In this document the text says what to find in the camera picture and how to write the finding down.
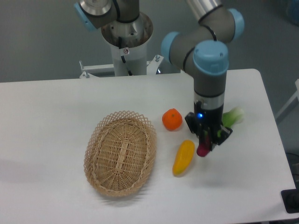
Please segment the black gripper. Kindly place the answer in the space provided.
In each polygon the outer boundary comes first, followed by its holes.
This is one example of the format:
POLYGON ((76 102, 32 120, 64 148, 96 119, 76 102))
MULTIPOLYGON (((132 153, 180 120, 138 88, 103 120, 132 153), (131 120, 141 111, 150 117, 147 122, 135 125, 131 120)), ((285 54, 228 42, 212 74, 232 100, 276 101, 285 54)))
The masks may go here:
POLYGON ((221 145, 233 132, 222 125, 223 106, 208 110, 203 108, 201 102, 194 103, 194 111, 185 116, 185 121, 191 131, 199 138, 199 145, 205 143, 209 151, 215 145, 221 145))

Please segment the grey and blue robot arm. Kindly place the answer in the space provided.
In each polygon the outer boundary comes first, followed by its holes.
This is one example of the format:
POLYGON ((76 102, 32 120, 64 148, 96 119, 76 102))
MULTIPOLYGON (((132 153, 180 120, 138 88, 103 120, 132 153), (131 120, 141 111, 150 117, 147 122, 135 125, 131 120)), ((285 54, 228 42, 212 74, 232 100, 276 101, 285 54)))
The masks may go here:
MULTIPOLYGON (((222 121, 226 75, 226 44, 239 38, 244 19, 219 0, 189 0, 199 27, 190 34, 168 33, 161 43, 164 60, 193 78, 194 110, 185 120, 199 139, 197 154, 206 156, 232 129, 222 121)), ((111 46, 116 76, 144 75, 146 45, 153 34, 150 18, 137 0, 79 0, 75 11, 88 30, 100 29, 111 46)))

